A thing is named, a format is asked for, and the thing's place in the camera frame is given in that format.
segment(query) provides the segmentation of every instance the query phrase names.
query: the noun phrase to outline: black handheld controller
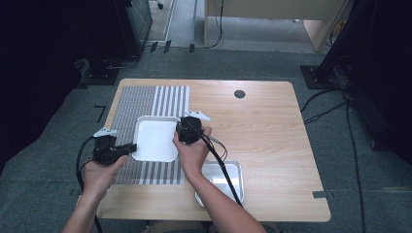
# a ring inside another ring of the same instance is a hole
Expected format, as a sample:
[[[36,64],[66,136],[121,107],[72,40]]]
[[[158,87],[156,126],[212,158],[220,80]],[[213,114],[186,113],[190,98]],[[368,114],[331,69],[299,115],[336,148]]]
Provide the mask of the black handheld controller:
[[[94,150],[93,150],[93,160],[108,166],[116,161],[122,155],[129,155],[137,150],[136,144],[126,144],[122,146],[116,146],[116,137],[114,136],[103,136],[94,139]]]
[[[202,133],[202,122],[193,116],[182,117],[176,124],[176,132],[179,134],[179,141],[187,145],[200,139]]]

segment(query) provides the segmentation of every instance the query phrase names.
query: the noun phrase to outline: table leg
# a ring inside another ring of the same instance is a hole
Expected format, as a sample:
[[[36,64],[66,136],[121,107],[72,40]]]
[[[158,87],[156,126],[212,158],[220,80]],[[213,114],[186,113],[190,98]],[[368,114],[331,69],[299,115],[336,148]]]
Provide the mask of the table leg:
[[[327,36],[333,30],[334,25],[336,25],[340,19],[347,5],[348,0],[343,0],[341,4],[336,4],[336,8],[330,14],[331,17],[327,21],[303,20],[303,25],[305,26],[306,32],[308,33],[309,39],[312,42],[315,51],[321,50]]]

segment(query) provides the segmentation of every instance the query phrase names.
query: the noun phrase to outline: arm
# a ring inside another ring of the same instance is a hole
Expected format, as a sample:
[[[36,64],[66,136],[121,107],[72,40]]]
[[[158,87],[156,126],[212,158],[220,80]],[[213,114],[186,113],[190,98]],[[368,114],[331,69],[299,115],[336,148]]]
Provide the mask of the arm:
[[[93,161],[85,166],[85,190],[79,203],[63,228],[63,233],[91,232],[94,216],[107,189],[115,181],[119,168],[127,161],[124,155],[110,166],[102,166]]]
[[[212,132],[210,127],[202,129],[208,136]],[[266,232],[253,216],[203,176],[202,166],[209,152],[203,141],[185,145],[179,142],[176,133],[173,143],[179,151],[179,159],[189,183],[199,195],[219,232]]]

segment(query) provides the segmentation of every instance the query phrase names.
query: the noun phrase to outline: person's right hand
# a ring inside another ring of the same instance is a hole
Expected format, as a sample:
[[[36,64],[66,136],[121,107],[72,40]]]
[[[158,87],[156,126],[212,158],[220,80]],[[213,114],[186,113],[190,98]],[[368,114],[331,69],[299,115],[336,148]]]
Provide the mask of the person's right hand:
[[[202,131],[204,135],[210,136],[212,133],[212,128],[204,126],[202,127]],[[179,135],[175,132],[173,143],[179,151],[180,164],[186,177],[188,178],[188,181],[191,182],[198,176],[203,176],[203,163],[209,153],[209,150],[203,140],[199,139],[193,144],[186,145],[179,141]]]

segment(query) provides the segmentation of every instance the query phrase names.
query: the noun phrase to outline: black tape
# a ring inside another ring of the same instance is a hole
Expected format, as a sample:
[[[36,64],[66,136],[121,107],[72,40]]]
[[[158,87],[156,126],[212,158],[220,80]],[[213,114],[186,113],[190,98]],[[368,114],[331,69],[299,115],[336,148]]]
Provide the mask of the black tape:
[[[326,192],[325,191],[314,191],[312,192],[313,198],[327,198]]]
[[[163,51],[163,53],[169,52],[169,50],[170,50],[170,44],[172,44],[172,40],[168,40],[168,41],[166,42],[166,45],[164,46],[164,51]]]
[[[193,52],[194,52],[194,44],[190,44],[189,53],[193,53]]]
[[[94,108],[101,108],[102,112],[100,113],[99,119],[97,120],[97,123],[100,122],[100,119],[102,119],[104,112],[106,111],[106,106],[100,106],[100,105],[94,105]]]
[[[151,52],[154,52],[156,48],[157,48],[157,42],[154,42],[151,47]]]

